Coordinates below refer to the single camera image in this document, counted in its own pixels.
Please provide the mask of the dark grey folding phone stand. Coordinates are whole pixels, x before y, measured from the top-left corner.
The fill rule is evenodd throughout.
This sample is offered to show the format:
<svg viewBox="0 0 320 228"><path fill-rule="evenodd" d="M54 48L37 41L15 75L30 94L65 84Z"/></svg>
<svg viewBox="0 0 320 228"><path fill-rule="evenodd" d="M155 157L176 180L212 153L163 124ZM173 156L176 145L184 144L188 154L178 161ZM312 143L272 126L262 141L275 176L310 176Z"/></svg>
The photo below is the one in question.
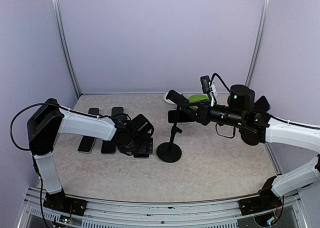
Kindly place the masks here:
<svg viewBox="0 0 320 228"><path fill-rule="evenodd" d="M88 110L88 114L91 118L99 119L100 118L100 109L97 107L91 107Z"/></svg>

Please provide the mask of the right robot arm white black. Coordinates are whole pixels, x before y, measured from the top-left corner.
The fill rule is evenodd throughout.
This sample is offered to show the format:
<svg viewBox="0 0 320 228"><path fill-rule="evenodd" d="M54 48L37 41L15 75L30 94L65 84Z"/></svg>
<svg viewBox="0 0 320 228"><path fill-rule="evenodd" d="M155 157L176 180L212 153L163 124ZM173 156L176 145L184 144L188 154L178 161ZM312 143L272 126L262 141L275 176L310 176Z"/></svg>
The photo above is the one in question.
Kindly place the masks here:
<svg viewBox="0 0 320 228"><path fill-rule="evenodd" d="M292 123L268 113L270 105L262 96L254 101L255 92L245 85L232 85L227 105L210 105L207 101L192 103L184 96L178 105L196 122L206 126L210 122L237 128L241 139L248 145L258 143L280 143L296 146L315 152L320 151L320 128L302 123ZM256 206L266 210L276 197L310 185L320 179L320 157L317 155L306 164L283 175L268 179L262 194L256 198Z"/></svg>

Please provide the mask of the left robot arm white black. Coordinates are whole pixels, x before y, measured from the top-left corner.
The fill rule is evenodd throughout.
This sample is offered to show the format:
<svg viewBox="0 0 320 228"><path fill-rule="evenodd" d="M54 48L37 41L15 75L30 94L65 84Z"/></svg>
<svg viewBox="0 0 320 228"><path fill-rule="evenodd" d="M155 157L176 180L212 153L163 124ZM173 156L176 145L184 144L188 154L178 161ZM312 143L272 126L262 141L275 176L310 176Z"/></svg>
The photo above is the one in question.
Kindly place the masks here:
<svg viewBox="0 0 320 228"><path fill-rule="evenodd" d="M58 104L54 98L39 104L27 121L28 147L42 178L49 200L63 211L70 206L64 195L53 158L56 140L61 134L92 137L111 141L120 153L135 158L148 158L153 153L155 128L143 115L121 119L121 115L99 115L76 111Z"/></svg>

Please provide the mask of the tall black clamp phone mount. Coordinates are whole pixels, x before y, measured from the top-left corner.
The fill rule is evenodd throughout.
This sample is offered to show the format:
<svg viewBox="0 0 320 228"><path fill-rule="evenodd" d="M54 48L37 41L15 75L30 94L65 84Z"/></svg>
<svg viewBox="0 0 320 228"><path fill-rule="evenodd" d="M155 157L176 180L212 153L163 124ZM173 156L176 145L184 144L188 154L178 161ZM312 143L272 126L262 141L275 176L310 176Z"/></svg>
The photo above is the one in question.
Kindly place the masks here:
<svg viewBox="0 0 320 228"><path fill-rule="evenodd" d="M178 103L175 110L174 123L170 130L169 142L161 143L156 149L157 157L165 163L175 163L182 157L181 148L174 143L176 134L183 131L178 127L181 105Z"/></svg>

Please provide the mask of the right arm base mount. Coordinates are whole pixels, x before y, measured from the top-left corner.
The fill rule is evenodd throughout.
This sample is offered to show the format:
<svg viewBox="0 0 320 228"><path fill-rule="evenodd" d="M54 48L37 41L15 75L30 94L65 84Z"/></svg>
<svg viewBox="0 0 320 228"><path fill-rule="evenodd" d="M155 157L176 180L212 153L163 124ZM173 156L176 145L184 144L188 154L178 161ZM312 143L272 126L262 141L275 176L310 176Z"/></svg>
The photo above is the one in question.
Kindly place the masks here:
<svg viewBox="0 0 320 228"><path fill-rule="evenodd" d="M238 201L242 216L268 211L283 205L283 199L272 192L272 183L275 178L276 176L272 176L266 180L258 191L258 196L243 198Z"/></svg>

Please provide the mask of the phone with clear case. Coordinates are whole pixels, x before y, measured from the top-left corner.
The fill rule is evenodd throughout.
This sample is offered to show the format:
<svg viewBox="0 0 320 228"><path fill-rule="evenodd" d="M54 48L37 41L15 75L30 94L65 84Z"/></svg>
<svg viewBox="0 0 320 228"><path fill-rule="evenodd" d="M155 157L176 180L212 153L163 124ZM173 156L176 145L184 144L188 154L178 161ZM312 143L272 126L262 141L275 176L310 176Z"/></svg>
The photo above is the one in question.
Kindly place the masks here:
<svg viewBox="0 0 320 228"><path fill-rule="evenodd" d="M78 146L77 151L79 153L84 153L84 154L89 154L92 151L93 145L95 142L95 138L94 137L90 137L90 136L83 136L80 144Z"/></svg>

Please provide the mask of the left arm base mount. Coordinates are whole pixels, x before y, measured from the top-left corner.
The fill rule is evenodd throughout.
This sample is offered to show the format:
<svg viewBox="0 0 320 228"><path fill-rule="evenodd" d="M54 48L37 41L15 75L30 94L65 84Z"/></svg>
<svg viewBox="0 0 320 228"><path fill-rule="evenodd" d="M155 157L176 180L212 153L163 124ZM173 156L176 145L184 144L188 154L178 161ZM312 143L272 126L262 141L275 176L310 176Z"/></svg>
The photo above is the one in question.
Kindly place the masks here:
<svg viewBox="0 0 320 228"><path fill-rule="evenodd" d="M54 211L83 217L87 207L87 201L84 199L66 196L62 190L54 194L49 194L47 192L43 206Z"/></svg>

